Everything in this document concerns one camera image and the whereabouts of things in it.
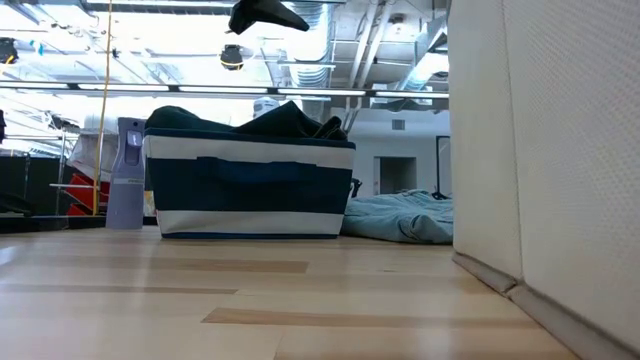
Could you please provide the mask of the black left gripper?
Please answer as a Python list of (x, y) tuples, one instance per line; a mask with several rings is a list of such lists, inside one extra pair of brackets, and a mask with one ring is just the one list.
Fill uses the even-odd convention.
[(241, 34), (256, 22), (272, 23), (299, 31), (309, 30), (309, 24), (279, 0), (239, 0), (231, 10), (229, 30)]

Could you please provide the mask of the dark teal garment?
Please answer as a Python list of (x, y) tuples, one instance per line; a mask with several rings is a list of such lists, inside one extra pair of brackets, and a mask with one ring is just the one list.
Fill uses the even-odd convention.
[(341, 125), (342, 120), (337, 116), (320, 123), (308, 117), (294, 102), (289, 101), (237, 127), (201, 119), (181, 107), (163, 106), (153, 111), (146, 121), (145, 128), (347, 141), (348, 135), (342, 130)]

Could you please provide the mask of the navy white striped fabric bin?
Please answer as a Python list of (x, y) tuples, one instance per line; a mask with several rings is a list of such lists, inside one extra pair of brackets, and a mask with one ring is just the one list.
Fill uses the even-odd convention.
[(150, 128), (144, 151), (165, 238), (332, 239), (340, 233), (352, 142)]

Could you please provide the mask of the light blue garment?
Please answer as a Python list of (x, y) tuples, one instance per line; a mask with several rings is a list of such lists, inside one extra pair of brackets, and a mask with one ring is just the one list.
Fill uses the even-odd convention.
[(395, 194), (381, 194), (373, 197), (376, 202), (402, 208), (416, 208), (433, 212), (451, 212), (453, 200), (439, 192), (413, 189)]

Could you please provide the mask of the grey-blue garment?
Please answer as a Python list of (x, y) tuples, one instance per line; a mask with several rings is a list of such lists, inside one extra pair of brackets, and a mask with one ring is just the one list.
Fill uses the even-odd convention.
[(385, 195), (351, 199), (341, 235), (427, 245), (453, 243), (453, 206), (449, 200)]

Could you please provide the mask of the lavender spray bottle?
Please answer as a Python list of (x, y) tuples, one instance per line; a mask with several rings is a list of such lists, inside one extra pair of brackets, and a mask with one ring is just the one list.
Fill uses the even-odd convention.
[(143, 226), (144, 126), (144, 120), (118, 119), (118, 151), (111, 171), (106, 215), (106, 227), (109, 229), (135, 230)]

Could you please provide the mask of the beige fabric bin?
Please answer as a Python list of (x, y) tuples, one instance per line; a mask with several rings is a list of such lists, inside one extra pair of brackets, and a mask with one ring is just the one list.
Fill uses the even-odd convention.
[(455, 261), (640, 360), (640, 0), (451, 0)]

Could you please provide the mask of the black aluminium frame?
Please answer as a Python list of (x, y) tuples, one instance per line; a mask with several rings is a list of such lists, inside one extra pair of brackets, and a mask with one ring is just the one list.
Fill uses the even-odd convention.
[(0, 216), (0, 234), (55, 231), (105, 232), (105, 216)]

